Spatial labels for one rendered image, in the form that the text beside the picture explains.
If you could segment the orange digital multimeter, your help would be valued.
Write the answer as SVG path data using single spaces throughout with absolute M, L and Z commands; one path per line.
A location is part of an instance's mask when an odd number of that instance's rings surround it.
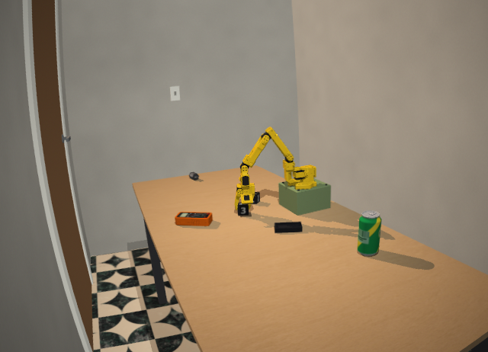
M 175 217 L 178 226 L 209 226 L 212 221 L 212 213 L 180 212 Z

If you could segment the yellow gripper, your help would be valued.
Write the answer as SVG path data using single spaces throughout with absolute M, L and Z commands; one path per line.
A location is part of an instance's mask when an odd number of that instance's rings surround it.
M 238 191 L 237 191 L 238 189 Z M 241 197 L 242 204 L 248 204 L 249 209 L 253 203 L 253 198 L 255 196 L 255 185 L 250 183 L 250 186 L 242 187 L 241 184 L 237 184 L 236 188 L 236 199 L 235 208 L 238 209 L 239 198 Z

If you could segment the green drink can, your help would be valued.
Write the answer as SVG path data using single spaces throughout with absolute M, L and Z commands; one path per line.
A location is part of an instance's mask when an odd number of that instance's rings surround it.
M 358 252 L 371 256 L 379 251 L 381 218 L 379 212 L 364 211 L 359 218 Z

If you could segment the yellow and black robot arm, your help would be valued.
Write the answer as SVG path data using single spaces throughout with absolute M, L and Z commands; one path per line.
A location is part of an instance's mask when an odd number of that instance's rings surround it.
M 267 128 L 265 133 L 263 133 L 260 138 L 258 139 L 257 143 L 255 144 L 252 151 L 249 155 L 246 155 L 245 158 L 242 160 L 242 164 L 240 165 L 240 182 L 242 187 L 250 186 L 249 180 L 249 167 L 255 164 L 255 160 L 258 158 L 264 147 L 267 145 L 268 141 L 272 138 L 275 145 L 282 150 L 282 154 L 285 157 L 283 160 L 283 168 L 284 168 L 284 179 L 288 182 L 289 186 L 294 186 L 295 189 L 310 189 L 316 186 L 316 182 L 314 181 L 314 170 L 315 168 L 310 165 L 305 165 L 301 167 L 295 167 L 294 157 L 287 149 L 286 145 L 281 141 L 278 137 L 277 133 L 271 128 Z M 260 143 L 261 142 L 261 143 Z M 293 172 L 292 179 L 291 172 Z M 296 183 L 298 182 L 298 183 Z M 302 183 L 303 182 L 303 183 Z

